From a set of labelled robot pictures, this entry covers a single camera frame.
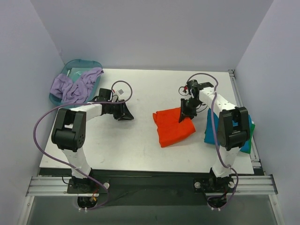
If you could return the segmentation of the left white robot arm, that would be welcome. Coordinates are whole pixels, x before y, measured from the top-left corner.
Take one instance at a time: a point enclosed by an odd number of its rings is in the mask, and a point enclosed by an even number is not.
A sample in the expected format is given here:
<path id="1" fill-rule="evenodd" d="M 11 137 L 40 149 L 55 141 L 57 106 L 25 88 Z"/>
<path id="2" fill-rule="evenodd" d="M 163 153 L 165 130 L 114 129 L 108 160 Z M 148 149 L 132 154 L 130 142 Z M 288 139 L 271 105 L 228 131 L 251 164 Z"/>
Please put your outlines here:
<path id="1" fill-rule="evenodd" d="M 121 99 L 123 90 L 101 88 L 95 102 L 89 102 L 76 108 L 61 108 L 57 112 L 52 130 L 51 141 L 62 150 L 72 168 L 72 181 L 84 193 L 95 187 L 92 168 L 89 166 L 83 151 L 86 139 L 86 122 L 105 114 L 111 114 L 115 120 L 133 120 L 125 100 Z"/>

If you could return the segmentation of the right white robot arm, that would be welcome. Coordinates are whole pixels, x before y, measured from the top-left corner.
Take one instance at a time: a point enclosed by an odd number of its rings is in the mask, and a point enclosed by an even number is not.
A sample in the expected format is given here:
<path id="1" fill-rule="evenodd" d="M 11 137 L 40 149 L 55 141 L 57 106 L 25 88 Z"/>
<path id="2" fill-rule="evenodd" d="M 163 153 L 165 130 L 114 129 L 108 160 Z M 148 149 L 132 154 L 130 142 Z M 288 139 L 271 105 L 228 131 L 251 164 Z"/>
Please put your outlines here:
<path id="1" fill-rule="evenodd" d="M 210 82 L 188 81 L 184 92 L 188 93 L 190 98 L 180 100 L 179 123 L 186 118 L 193 119 L 197 116 L 197 107 L 202 104 L 210 108 L 217 160 L 210 169 L 208 187 L 212 191 L 219 191 L 223 186 L 232 187 L 231 174 L 235 158 L 250 139 L 247 109 L 232 104 L 218 94 Z"/>

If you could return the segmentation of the orange t shirt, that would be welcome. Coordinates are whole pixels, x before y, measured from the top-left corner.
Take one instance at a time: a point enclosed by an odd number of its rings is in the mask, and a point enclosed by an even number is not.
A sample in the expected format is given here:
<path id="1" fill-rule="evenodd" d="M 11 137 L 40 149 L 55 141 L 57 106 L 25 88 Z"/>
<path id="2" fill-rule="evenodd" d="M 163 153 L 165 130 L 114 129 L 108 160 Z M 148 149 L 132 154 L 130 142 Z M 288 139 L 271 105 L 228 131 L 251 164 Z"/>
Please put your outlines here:
<path id="1" fill-rule="evenodd" d="M 156 111 L 152 114 L 162 148 L 181 142 L 196 132 L 190 118 L 179 122 L 180 108 Z"/>

